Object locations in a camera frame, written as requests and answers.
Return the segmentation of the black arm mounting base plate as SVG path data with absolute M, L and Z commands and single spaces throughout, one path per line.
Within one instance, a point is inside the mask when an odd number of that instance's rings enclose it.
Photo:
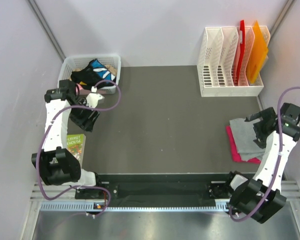
M 197 201 L 212 199 L 208 186 L 211 182 L 225 182 L 227 173 L 143 173 L 99 174 L 99 184 L 116 200 L 151 201 L 155 197 L 169 196 L 172 202 L 181 203 L 187 196 Z

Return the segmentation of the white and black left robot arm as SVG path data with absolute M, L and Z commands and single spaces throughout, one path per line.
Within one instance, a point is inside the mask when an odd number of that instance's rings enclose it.
M 80 94 L 79 86 L 69 79 L 61 80 L 59 87 L 46 91 L 45 130 L 40 153 L 31 156 L 33 166 L 39 169 L 39 176 L 47 186 L 86 186 L 92 198 L 99 198 L 104 191 L 98 183 L 97 174 L 82 168 L 80 161 L 68 150 L 68 122 L 72 121 L 82 130 L 91 132 L 99 111 L 94 109 L 103 96 L 97 88 L 89 87 L 89 93 Z

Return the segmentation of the grey t shirt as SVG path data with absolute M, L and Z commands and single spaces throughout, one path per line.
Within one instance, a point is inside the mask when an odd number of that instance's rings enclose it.
M 256 139 L 253 129 L 254 123 L 256 123 L 255 120 L 247 122 L 244 118 L 236 118 L 229 121 L 237 152 L 245 162 L 254 158 L 261 161 L 265 153 L 265 150 L 254 142 Z

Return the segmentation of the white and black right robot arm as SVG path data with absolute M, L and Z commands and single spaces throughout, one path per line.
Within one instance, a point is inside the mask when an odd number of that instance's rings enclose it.
M 223 192 L 230 198 L 229 210 L 245 214 L 238 222 L 252 218 L 263 224 L 287 201 L 281 194 L 281 182 L 289 155 L 300 139 L 300 107 L 285 102 L 278 113 L 269 107 L 244 121 L 254 122 L 254 143 L 265 153 L 252 178 L 230 172 Z

